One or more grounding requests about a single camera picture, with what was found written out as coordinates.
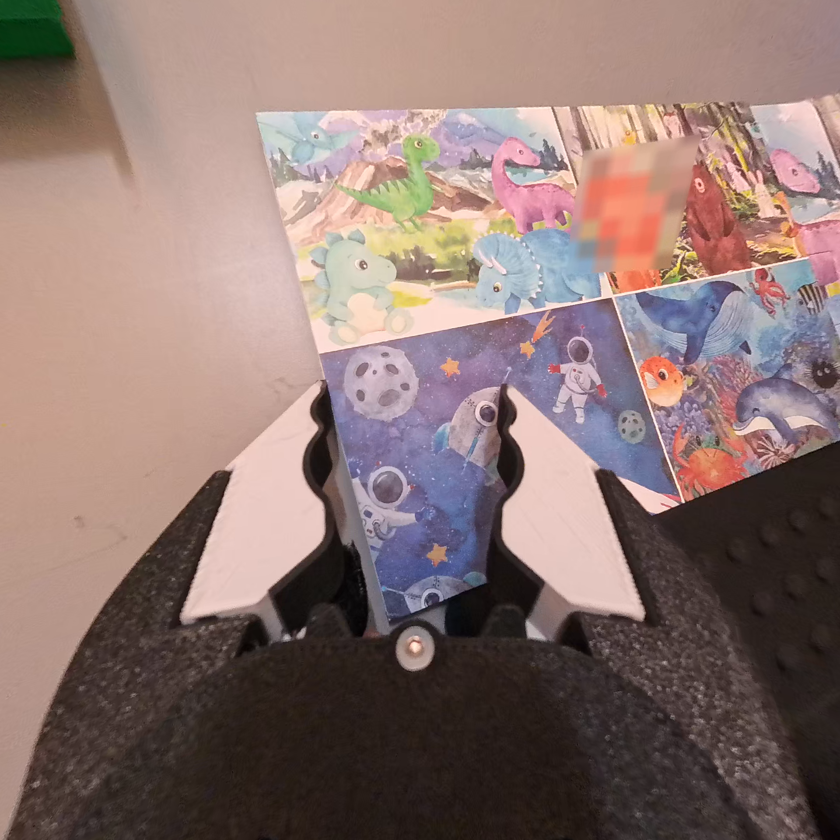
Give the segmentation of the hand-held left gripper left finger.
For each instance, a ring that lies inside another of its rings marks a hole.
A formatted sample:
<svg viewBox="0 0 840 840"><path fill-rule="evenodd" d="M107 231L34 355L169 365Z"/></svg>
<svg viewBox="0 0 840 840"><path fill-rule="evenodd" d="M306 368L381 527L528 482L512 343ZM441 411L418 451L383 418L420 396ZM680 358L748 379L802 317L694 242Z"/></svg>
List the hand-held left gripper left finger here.
<svg viewBox="0 0 840 840"><path fill-rule="evenodd" d="M333 472L327 386L308 388L228 466L180 622L253 616L271 641L299 637L330 603L345 551L324 487Z"/></svg>

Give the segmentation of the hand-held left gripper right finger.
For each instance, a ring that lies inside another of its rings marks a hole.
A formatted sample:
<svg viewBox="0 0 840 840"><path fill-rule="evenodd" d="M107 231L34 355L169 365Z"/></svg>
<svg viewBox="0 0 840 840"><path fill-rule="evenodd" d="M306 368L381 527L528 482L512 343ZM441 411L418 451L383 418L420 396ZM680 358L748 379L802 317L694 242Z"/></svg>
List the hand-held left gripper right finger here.
<svg viewBox="0 0 840 840"><path fill-rule="evenodd" d="M501 388L499 409L507 493L493 536L509 569L536 585L521 607L527 637L553 641L576 613L643 621L596 462L516 388Z"/></svg>

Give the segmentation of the colourful puzzle box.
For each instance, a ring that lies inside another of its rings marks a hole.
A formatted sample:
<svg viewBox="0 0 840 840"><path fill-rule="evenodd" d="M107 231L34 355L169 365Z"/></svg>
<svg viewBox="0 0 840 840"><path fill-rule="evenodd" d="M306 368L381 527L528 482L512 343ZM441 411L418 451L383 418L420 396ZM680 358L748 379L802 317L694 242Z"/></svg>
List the colourful puzzle box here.
<svg viewBox="0 0 840 840"><path fill-rule="evenodd" d="M504 385L655 512L838 442L838 293L751 107L256 114L389 619L486 579ZM584 272L586 156L684 138L680 207L606 227L678 219L662 266Z"/></svg>

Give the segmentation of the grey desk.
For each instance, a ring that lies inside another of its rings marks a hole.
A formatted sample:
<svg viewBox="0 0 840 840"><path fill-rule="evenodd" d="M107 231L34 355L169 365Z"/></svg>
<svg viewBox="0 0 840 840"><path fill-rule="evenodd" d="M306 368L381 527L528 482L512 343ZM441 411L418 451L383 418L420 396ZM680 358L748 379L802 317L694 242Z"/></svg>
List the grey desk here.
<svg viewBox="0 0 840 840"><path fill-rule="evenodd" d="M255 113L838 92L838 2L68 2L2 64L2 834L92 620L318 377Z"/></svg>

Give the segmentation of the black dimpled surface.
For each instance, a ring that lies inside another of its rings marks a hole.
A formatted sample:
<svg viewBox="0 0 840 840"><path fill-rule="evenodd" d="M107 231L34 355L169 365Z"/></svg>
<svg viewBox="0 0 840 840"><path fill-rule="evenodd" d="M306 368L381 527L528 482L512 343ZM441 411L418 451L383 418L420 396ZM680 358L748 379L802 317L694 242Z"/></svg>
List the black dimpled surface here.
<svg viewBox="0 0 840 840"><path fill-rule="evenodd" d="M839 444L669 509L658 524L734 617L839 834Z"/></svg>

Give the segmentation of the green plastic bin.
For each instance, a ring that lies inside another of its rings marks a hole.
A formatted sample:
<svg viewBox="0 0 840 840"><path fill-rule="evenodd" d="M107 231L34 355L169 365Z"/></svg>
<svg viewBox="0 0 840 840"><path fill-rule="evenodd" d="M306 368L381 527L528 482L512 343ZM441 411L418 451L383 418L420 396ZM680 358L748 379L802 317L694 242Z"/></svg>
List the green plastic bin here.
<svg viewBox="0 0 840 840"><path fill-rule="evenodd" d="M57 1L1 1L1 59L75 58Z"/></svg>

